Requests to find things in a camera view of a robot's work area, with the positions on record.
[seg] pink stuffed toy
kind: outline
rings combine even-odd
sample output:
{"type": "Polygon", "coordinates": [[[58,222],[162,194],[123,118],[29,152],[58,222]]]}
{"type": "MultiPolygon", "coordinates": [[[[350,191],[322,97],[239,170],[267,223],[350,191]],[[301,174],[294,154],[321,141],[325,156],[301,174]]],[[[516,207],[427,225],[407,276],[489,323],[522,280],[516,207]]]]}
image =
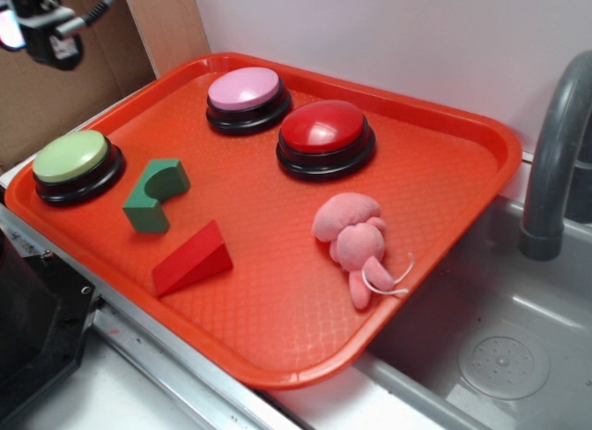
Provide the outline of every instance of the pink stuffed toy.
{"type": "Polygon", "coordinates": [[[380,218],[381,208],[369,196],[343,192],[329,199],[316,213],[313,234],[322,242],[330,242],[331,259],[350,273],[350,294],[355,308],[362,310],[370,302],[372,291],[400,294],[393,290],[413,267],[395,280],[380,263],[385,254],[383,233],[386,222],[380,218]]]}

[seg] plastic tray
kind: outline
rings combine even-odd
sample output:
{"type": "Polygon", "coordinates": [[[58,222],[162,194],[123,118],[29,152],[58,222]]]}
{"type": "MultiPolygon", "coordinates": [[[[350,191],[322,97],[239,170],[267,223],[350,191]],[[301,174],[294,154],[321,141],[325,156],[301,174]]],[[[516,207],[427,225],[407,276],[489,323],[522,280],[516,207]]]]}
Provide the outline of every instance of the plastic tray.
{"type": "Polygon", "coordinates": [[[243,383],[300,387],[352,362],[404,300],[374,295],[352,306],[347,274],[316,241],[316,210],[342,191],[377,199],[388,223],[386,268],[413,292],[520,164],[513,133],[491,119],[246,55],[196,59],[89,124],[128,161],[119,183],[88,203],[53,208],[34,192],[31,166],[13,180],[8,207],[156,320],[243,383]],[[294,107],[319,99],[357,104],[376,132],[362,171],[333,182],[285,175],[279,127],[246,137],[216,134],[207,89],[247,66],[274,69],[294,107]],[[166,234],[133,230],[122,206],[151,159],[178,158],[191,189],[165,202],[166,234]],[[163,298],[152,270],[215,219],[234,268],[163,298]]]}

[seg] red triangular block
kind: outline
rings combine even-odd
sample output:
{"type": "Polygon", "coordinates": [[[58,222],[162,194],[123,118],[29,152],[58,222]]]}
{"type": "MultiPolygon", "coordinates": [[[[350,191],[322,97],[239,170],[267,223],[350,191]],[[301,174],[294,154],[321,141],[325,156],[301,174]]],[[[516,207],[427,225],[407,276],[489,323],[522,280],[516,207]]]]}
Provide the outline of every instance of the red triangular block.
{"type": "Polygon", "coordinates": [[[224,238],[213,220],[154,268],[156,294],[164,296],[230,268],[224,238]]]}

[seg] sink basin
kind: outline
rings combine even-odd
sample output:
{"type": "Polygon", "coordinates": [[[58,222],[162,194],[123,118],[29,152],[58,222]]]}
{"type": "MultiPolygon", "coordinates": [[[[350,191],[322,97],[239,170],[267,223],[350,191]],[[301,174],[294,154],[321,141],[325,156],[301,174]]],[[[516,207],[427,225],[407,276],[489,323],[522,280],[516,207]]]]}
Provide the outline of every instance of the sink basin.
{"type": "Polygon", "coordinates": [[[357,364],[429,399],[450,428],[592,423],[592,233],[568,221],[560,257],[530,261],[521,215],[496,199],[357,364]]]}

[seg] toy string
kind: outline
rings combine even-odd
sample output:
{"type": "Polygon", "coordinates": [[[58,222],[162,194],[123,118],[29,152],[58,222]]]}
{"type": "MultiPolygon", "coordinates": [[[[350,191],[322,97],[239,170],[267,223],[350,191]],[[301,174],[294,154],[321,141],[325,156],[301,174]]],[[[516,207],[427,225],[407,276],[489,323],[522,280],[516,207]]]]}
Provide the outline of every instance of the toy string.
{"type": "MultiPolygon", "coordinates": [[[[397,285],[399,282],[401,282],[404,278],[407,277],[407,275],[409,274],[409,272],[413,269],[413,266],[415,265],[415,256],[413,255],[412,252],[408,252],[407,255],[409,256],[410,259],[410,263],[409,266],[407,267],[407,269],[405,270],[405,272],[398,278],[395,279],[395,282],[393,285],[397,285]]],[[[398,295],[398,294],[404,294],[409,292],[408,289],[394,289],[392,291],[383,291],[382,289],[377,289],[376,287],[374,287],[366,278],[366,274],[364,272],[364,270],[362,270],[362,280],[364,281],[365,285],[374,293],[377,294],[384,294],[385,296],[390,296],[392,294],[394,295],[398,295]]]]}

